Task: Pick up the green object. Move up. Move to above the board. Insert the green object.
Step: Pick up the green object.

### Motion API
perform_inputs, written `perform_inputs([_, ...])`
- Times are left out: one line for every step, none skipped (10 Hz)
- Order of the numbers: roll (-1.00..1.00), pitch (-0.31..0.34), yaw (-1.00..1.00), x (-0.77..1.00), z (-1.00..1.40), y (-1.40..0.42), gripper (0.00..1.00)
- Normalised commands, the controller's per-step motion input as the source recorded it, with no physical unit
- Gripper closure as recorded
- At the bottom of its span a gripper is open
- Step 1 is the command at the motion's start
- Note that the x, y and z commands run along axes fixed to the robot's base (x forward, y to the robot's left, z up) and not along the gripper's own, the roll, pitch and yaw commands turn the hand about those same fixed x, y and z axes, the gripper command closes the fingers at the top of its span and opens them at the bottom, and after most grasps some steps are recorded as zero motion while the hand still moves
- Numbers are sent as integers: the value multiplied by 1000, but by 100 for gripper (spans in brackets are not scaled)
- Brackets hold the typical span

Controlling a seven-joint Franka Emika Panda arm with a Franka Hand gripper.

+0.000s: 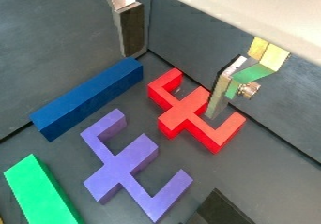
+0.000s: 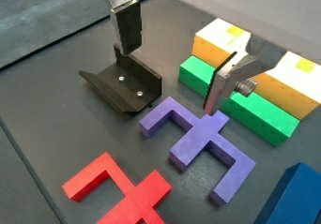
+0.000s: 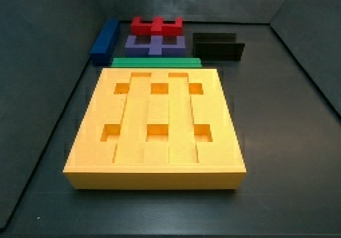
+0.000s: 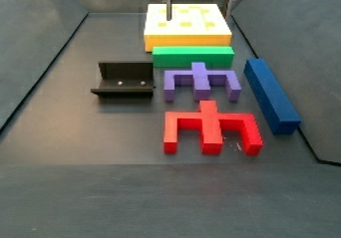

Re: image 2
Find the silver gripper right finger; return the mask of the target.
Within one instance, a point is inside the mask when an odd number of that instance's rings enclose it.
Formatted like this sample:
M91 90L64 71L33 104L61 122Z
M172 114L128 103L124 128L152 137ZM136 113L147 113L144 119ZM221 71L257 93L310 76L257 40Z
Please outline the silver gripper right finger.
M233 93L239 93L245 97L251 94L257 86L257 81L251 77L267 70L262 61L265 46L266 41L261 37L250 36L246 56L234 64L231 62L237 55L237 52L234 52L213 72L203 103L203 110L207 115L214 115Z

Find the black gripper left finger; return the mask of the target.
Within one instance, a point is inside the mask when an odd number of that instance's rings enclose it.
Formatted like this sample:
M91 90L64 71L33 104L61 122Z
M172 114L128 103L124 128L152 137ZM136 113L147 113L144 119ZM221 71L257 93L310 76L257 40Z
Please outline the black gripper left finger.
M140 3L136 0L107 0L110 18L115 27L119 49L124 55L142 46Z

